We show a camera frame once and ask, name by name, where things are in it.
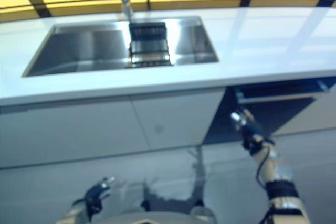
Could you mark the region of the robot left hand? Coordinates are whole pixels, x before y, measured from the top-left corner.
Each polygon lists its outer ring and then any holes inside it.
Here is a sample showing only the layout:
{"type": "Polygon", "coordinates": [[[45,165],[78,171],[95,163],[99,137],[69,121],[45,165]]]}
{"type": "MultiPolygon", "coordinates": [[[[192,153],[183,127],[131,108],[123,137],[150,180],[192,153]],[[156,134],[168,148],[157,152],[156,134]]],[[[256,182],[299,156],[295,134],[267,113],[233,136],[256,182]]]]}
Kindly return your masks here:
{"type": "Polygon", "coordinates": [[[102,210],[101,201],[106,196],[107,191],[111,189],[114,182],[115,177],[104,177],[85,193],[84,200],[90,215],[97,214],[102,210]]]}

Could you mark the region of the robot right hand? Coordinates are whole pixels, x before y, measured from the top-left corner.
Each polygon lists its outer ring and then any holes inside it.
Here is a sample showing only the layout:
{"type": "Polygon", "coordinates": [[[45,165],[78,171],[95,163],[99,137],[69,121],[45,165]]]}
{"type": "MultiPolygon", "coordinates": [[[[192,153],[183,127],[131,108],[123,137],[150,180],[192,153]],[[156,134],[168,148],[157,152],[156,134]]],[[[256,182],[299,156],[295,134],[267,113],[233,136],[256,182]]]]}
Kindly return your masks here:
{"type": "Polygon", "coordinates": [[[263,128],[248,109],[239,108],[230,114],[230,118],[244,141],[258,143],[266,138],[263,128]]]}

